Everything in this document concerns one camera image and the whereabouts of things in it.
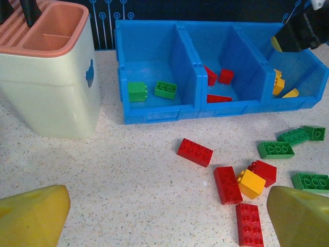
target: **white container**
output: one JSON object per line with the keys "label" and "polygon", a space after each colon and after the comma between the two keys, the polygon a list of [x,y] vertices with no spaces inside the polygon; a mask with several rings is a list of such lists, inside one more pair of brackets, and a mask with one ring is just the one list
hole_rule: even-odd
{"label": "white container", "polygon": [[[87,138],[95,130],[101,106],[88,9],[72,3],[49,3],[47,6],[40,4],[43,14],[19,41],[20,50],[15,51],[18,55],[8,47],[3,46],[1,50],[0,43],[0,90],[36,134]],[[81,9],[81,19],[86,20],[74,25],[71,23],[71,29],[47,28],[47,22],[55,22],[57,18],[51,15],[60,11],[63,15],[67,14],[66,11],[72,13],[67,9],[70,7]],[[0,26],[0,33],[6,22]],[[34,49],[36,55],[29,54]]]}

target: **blue sticker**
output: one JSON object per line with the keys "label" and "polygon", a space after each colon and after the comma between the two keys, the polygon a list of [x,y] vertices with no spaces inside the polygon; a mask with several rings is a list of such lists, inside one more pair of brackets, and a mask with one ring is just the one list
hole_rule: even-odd
{"label": "blue sticker", "polygon": [[93,81],[94,81],[94,75],[95,75],[95,72],[94,72],[94,62],[93,60],[91,59],[90,60],[90,66],[89,66],[89,69],[87,70],[86,72],[86,80],[88,82],[88,86],[89,88],[92,86],[93,84]]}

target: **countertop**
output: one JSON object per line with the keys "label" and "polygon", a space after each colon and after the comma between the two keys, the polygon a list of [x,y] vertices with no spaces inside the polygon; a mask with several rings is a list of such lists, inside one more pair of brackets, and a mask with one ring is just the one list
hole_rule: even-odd
{"label": "countertop", "polygon": [[[315,54],[329,66],[329,47]],[[0,198],[53,184],[67,186],[71,208],[58,246],[239,246],[235,205],[221,205],[215,167],[235,174],[259,160],[257,143],[302,125],[328,127],[329,91],[309,110],[123,125],[114,51],[98,51],[102,108],[85,140],[34,134],[0,98]],[[208,168],[176,154],[183,138],[214,150]],[[276,185],[298,172],[329,174],[329,138],[294,147],[277,166]],[[255,200],[265,246],[279,246],[266,209]]]}

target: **plastic bin compartment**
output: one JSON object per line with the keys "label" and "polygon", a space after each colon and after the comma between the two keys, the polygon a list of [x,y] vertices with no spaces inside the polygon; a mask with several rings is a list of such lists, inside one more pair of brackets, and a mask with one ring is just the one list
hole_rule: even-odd
{"label": "plastic bin compartment", "polygon": [[[117,21],[119,88],[125,123],[197,118],[201,77],[175,21]],[[144,82],[145,102],[129,102],[127,84]],[[158,81],[177,85],[175,98],[154,95]]]}
{"label": "plastic bin compartment", "polygon": [[[217,75],[222,68],[234,71],[230,85],[203,82],[199,117],[243,114],[248,105],[264,101],[265,85],[274,81],[274,70],[237,23],[183,22],[200,60]],[[232,97],[232,102],[207,103],[207,94]]]}
{"label": "plastic bin compartment", "polygon": [[[273,84],[265,91],[269,110],[290,111],[312,108],[322,98],[329,76],[328,68],[310,50],[302,52],[278,52],[273,49],[270,39],[283,26],[281,23],[242,23],[245,33],[267,59],[271,67],[282,72],[285,88],[280,95],[272,94]],[[296,98],[282,98],[297,88]]]}

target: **knife handle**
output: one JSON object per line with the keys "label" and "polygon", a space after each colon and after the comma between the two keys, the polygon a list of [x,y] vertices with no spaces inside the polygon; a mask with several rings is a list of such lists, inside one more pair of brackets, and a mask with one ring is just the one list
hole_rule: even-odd
{"label": "knife handle", "polygon": [[0,0],[0,24],[3,24],[14,12],[9,0]]}
{"label": "knife handle", "polygon": [[20,0],[20,2],[24,12],[26,23],[29,27],[32,27],[39,19],[42,12],[36,3],[36,0]]}

